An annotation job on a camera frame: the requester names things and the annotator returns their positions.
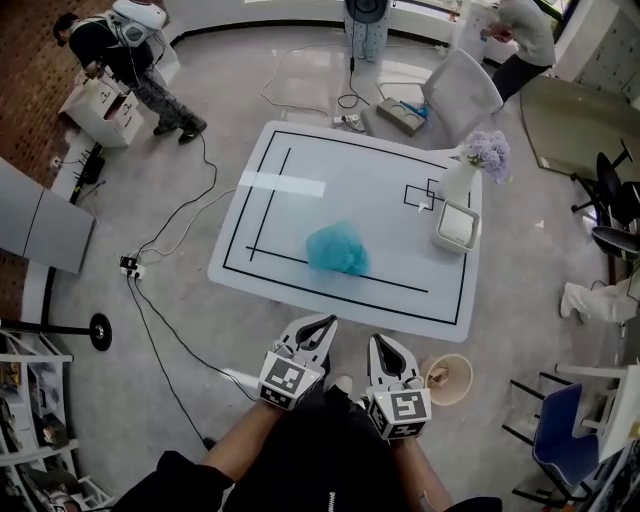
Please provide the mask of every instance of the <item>crumpled blue cloth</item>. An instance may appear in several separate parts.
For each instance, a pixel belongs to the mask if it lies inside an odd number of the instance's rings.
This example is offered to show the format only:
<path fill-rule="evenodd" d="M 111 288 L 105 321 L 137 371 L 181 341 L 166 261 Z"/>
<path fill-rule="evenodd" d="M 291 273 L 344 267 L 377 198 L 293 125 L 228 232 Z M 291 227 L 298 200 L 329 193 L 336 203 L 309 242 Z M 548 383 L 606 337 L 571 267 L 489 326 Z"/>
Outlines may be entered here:
<path fill-rule="evenodd" d="M 369 255 L 362 246 L 353 225 L 340 221 L 322 228 L 307 238 L 309 265 L 325 270 L 336 270 L 362 276 L 369 272 Z"/>

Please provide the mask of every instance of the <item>white drawer unit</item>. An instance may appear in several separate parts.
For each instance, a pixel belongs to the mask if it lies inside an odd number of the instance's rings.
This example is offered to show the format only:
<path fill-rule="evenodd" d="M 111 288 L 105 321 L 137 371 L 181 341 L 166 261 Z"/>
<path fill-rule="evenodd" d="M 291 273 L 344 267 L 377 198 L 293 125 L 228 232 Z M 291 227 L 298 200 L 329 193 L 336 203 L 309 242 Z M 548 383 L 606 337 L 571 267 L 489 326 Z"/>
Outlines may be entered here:
<path fill-rule="evenodd" d="M 76 87 L 60 109 L 96 142 L 107 148 L 128 146 L 142 126 L 138 99 L 120 93 L 106 75 Z"/>
<path fill-rule="evenodd" d="M 138 98 L 132 92 L 126 96 L 120 96 L 111 104 L 104 115 L 104 120 L 116 132 L 122 133 L 134 122 L 138 114 L 137 106 Z"/>
<path fill-rule="evenodd" d="M 86 102 L 88 108 L 92 109 L 96 114 L 104 115 L 118 97 L 117 89 L 113 90 L 106 83 L 99 80 L 89 80 L 87 84 L 87 91 L 81 96 L 81 100 Z"/>

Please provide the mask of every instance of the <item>white tissue box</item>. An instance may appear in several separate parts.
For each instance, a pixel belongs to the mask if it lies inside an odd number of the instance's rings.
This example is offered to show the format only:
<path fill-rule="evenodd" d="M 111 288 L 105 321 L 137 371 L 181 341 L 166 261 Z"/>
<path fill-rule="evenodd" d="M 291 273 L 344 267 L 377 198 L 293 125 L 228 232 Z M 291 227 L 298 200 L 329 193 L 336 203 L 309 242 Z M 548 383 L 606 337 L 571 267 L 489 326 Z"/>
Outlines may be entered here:
<path fill-rule="evenodd" d="M 442 205 L 433 243 L 449 251 L 471 251 L 480 232 L 480 215 L 469 208 L 446 200 Z"/>

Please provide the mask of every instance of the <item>person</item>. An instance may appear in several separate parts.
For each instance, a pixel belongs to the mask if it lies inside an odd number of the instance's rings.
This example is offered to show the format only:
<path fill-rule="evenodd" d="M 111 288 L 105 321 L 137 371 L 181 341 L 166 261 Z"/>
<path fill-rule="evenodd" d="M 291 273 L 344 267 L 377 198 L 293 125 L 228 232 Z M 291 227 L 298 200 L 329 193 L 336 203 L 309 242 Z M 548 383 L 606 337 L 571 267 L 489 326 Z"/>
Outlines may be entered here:
<path fill-rule="evenodd" d="M 552 67 L 556 54 L 549 20 L 534 0 L 502 0 L 498 16 L 499 21 L 480 34 L 502 42 L 515 39 L 520 46 L 520 51 L 493 75 L 493 83 L 506 103 L 530 80 Z"/>
<path fill-rule="evenodd" d="M 374 62 L 382 55 L 390 12 L 388 0 L 345 0 L 344 30 L 354 58 Z"/>
<path fill-rule="evenodd" d="M 624 323 L 638 314 L 640 278 L 633 275 L 617 284 L 596 289 L 566 283 L 560 300 L 560 316 L 569 318 L 575 309 L 602 322 Z"/>
<path fill-rule="evenodd" d="M 258 401 L 199 465 L 165 452 L 114 512 L 215 511 L 234 484 L 225 512 L 502 510 L 497 498 L 454 506 L 415 438 L 383 441 L 349 399 L 352 379 L 326 382 L 291 412 Z"/>
<path fill-rule="evenodd" d="M 102 78 L 104 66 L 109 66 L 115 77 L 129 87 L 141 103 L 159 114 L 154 135 L 181 128 L 178 142 L 185 144 L 207 127 L 204 119 L 166 90 L 146 41 L 134 48 L 119 45 L 118 38 L 104 18 L 81 21 L 73 13 L 58 18 L 53 26 L 53 35 L 60 46 L 69 43 L 89 78 Z"/>

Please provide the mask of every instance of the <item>white cable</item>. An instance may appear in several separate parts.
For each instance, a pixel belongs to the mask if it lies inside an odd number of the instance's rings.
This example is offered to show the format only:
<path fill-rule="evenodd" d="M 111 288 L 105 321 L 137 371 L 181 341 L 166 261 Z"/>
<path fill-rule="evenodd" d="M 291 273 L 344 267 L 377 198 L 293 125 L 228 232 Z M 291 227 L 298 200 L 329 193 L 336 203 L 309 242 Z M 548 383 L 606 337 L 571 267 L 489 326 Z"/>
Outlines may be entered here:
<path fill-rule="evenodd" d="M 322 43 L 322 44 L 307 44 L 305 46 L 301 46 L 300 48 L 293 48 L 291 50 L 287 50 L 284 55 L 282 56 L 282 58 L 280 59 L 280 62 L 278 62 L 277 66 L 275 67 L 275 69 L 273 70 L 273 76 L 271 77 L 271 80 L 269 80 L 264 87 L 262 88 L 262 90 L 260 91 L 260 96 L 262 96 L 265 100 L 267 100 L 269 103 L 271 103 L 274 107 L 291 107 L 291 108 L 299 108 L 302 110 L 313 110 L 314 112 L 320 112 L 321 114 L 324 114 L 325 116 L 327 116 L 328 120 L 331 120 L 331 114 L 329 114 L 329 112 L 327 112 L 326 110 L 323 110 L 321 108 L 317 108 L 317 107 L 307 107 L 307 106 L 303 106 L 303 105 L 289 105 L 288 103 L 278 103 L 276 101 L 273 101 L 271 98 L 269 98 L 266 94 L 265 91 L 267 89 L 267 87 L 269 87 L 271 85 L 271 82 L 273 82 L 276 79 L 276 75 L 278 74 L 278 69 L 280 68 L 280 65 L 282 64 L 282 62 L 284 61 L 285 57 L 287 55 L 289 55 L 290 53 L 293 52 L 298 52 L 300 50 L 305 50 L 307 48 L 321 48 L 321 47 L 325 47 L 325 46 L 341 46 L 343 48 L 348 48 L 347 45 L 345 44 L 339 44 L 339 43 Z"/>
<path fill-rule="evenodd" d="M 289 108 L 297 108 L 297 109 L 301 109 L 301 110 L 312 110 L 314 112 L 320 112 L 321 114 L 324 114 L 327 119 L 329 121 L 332 120 L 331 114 L 329 112 L 327 112 L 324 109 L 318 108 L 318 107 L 309 107 L 309 106 L 305 106 L 305 105 L 291 105 L 289 103 L 278 103 L 277 101 L 273 101 L 271 98 L 269 98 L 266 94 L 265 91 L 267 90 L 267 87 L 269 87 L 271 85 L 271 83 L 276 79 L 276 76 L 278 74 L 278 69 L 280 69 L 280 66 L 282 65 L 282 62 L 284 61 L 285 57 L 287 55 L 289 55 L 290 53 L 293 52 L 297 52 L 300 50 L 305 50 L 307 48 L 322 48 L 325 46 L 341 46 L 343 48 L 349 48 L 349 45 L 346 44 L 339 44 L 339 43 L 322 43 L 322 44 L 307 44 L 305 46 L 301 46 L 300 48 L 292 48 L 291 50 L 287 50 L 284 55 L 282 56 L 282 58 L 280 59 L 280 61 L 278 62 L 278 64 L 276 65 L 276 67 L 273 70 L 273 76 L 271 77 L 271 79 L 264 85 L 264 87 L 262 87 L 262 90 L 260 91 L 260 96 L 262 96 L 265 100 L 267 100 L 269 103 L 271 103 L 274 107 L 289 107 Z M 435 50 L 436 46 L 417 46 L 417 45 L 403 45 L 403 44 L 393 44 L 393 45 L 387 45 L 386 48 L 417 48 L 420 50 Z"/>
<path fill-rule="evenodd" d="M 89 198 L 82 191 L 82 189 L 78 189 L 78 191 L 82 194 L 82 198 L 84 199 L 84 202 L 87 203 L 87 206 L 89 207 L 89 211 L 91 212 L 91 215 L 93 215 L 93 218 L 96 219 L 96 222 L 98 223 L 98 227 L 100 229 L 102 229 L 102 223 L 100 222 L 100 219 L 96 215 L 96 212 L 93 211 L 93 208 L 91 207 L 91 203 L 89 202 Z M 113 251 L 113 254 L 116 255 L 116 260 L 117 260 L 118 266 L 119 266 L 120 265 L 120 256 L 118 255 L 118 251 L 116 251 L 115 247 L 113 246 L 113 244 L 111 242 L 109 242 L 109 246 L 111 247 L 111 250 Z"/>
<path fill-rule="evenodd" d="M 183 242 L 183 240 L 185 239 L 185 237 L 187 236 L 187 233 L 189 232 L 189 229 L 191 229 L 191 225 L 193 224 L 193 221 L 196 220 L 196 217 L 198 215 L 200 215 L 200 212 L 202 212 L 202 210 L 204 210 L 205 208 L 208 208 L 209 206 L 211 206 L 213 203 L 215 203 L 218 199 L 226 196 L 227 194 L 234 192 L 236 189 L 232 188 L 230 190 L 227 190 L 226 192 L 223 192 L 222 194 L 220 194 L 218 197 L 216 197 L 215 199 L 213 199 L 212 201 L 209 201 L 207 204 L 205 204 L 204 206 L 198 208 L 198 211 L 193 215 L 193 217 L 191 217 L 191 221 L 189 222 L 189 224 L 187 225 L 187 229 L 184 230 L 184 233 L 182 233 L 182 236 L 180 237 L 180 240 L 178 240 L 178 243 L 175 245 L 175 247 L 173 249 L 171 249 L 170 251 L 167 252 L 162 252 L 160 249 L 156 248 L 156 247 L 146 247 L 144 249 L 142 249 L 140 252 L 147 252 L 147 251 L 153 251 L 153 252 L 157 252 L 158 254 L 162 255 L 162 256 L 169 256 L 170 254 L 173 254 L 175 252 L 175 250 L 180 247 L 180 244 Z"/>

